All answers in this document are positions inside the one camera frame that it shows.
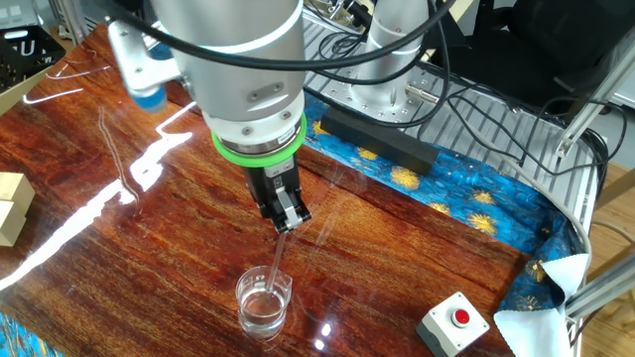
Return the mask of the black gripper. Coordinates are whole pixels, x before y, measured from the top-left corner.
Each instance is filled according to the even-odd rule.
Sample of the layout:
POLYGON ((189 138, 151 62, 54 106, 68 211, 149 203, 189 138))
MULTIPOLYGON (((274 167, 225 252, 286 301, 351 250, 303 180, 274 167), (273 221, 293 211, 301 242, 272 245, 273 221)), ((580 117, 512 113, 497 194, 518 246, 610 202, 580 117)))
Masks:
POLYGON ((266 168, 244 168, 243 173, 261 215, 279 233, 288 233, 312 218, 302 201, 297 156, 266 168))

